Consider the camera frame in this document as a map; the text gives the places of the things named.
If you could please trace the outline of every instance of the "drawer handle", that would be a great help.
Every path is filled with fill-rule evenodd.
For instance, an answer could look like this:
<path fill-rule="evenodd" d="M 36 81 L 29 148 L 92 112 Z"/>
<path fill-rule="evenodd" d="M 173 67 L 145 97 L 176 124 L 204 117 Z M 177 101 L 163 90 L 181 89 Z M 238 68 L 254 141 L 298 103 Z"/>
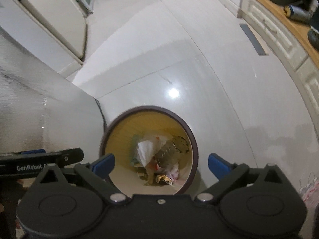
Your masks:
<path fill-rule="evenodd" d="M 277 30 L 275 30 L 275 29 L 273 29 L 273 28 L 271 28 L 268 24 L 267 24 L 267 22 L 266 22 L 266 20 L 265 19 L 263 19 L 263 23 L 265 24 L 265 26 L 271 31 L 271 32 L 273 32 L 273 33 L 277 33 Z"/>

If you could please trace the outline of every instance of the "screw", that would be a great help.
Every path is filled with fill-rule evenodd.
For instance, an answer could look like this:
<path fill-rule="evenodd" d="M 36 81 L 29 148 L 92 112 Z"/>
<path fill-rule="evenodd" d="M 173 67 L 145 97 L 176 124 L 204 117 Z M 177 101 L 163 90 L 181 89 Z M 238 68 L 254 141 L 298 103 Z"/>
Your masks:
<path fill-rule="evenodd" d="M 122 202 L 126 200 L 126 196 L 122 193 L 114 193 L 110 196 L 110 199 L 114 202 Z"/>
<path fill-rule="evenodd" d="M 201 193 L 197 195 L 197 199 L 201 202 L 207 202 L 214 198 L 210 193 Z"/>
<path fill-rule="evenodd" d="M 160 205 L 163 205 L 163 204 L 166 203 L 166 200 L 165 200 L 165 199 L 159 199 L 159 200 L 157 201 L 157 203 L 160 204 Z"/>

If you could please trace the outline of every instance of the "wooden countertop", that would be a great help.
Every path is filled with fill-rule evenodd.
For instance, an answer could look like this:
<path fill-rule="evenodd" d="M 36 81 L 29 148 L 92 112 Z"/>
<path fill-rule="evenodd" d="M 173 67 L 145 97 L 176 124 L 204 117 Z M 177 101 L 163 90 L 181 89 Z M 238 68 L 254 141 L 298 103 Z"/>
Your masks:
<path fill-rule="evenodd" d="M 283 8 L 279 5 L 274 4 L 269 0 L 257 0 L 263 6 L 265 6 L 269 11 L 271 11 L 277 18 L 283 23 L 290 32 L 296 37 L 300 44 L 307 51 L 309 56 L 312 58 L 313 62 L 319 68 L 319 52 L 313 48 L 313 46 L 308 41 L 308 31 L 310 26 L 289 20 L 285 15 Z"/>

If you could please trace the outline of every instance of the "gold wrapper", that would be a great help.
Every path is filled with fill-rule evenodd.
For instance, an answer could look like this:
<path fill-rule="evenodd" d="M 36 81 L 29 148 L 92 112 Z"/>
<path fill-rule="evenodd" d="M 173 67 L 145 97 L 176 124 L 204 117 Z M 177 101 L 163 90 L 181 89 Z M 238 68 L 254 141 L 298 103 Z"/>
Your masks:
<path fill-rule="evenodd" d="M 159 183 L 160 181 L 164 181 L 169 185 L 173 185 L 173 180 L 166 175 L 157 175 L 156 176 L 156 182 Z"/>

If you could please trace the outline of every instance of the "drawer panel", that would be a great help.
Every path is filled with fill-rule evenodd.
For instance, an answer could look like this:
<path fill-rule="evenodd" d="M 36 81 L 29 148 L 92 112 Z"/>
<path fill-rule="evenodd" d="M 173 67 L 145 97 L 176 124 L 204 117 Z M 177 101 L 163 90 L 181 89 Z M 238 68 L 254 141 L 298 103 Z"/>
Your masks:
<path fill-rule="evenodd" d="M 298 69 L 297 75 L 304 85 L 316 113 L 319 114 L 319 70 L 311 58 L 308 58 Z"/>
<path fill-rule="evenodd" d="M 294 70 L 306 59 L 307 53 L 292 33 L 256 0 L 243 0 L 242 10 L 269 36 L 287 58 Z"/>

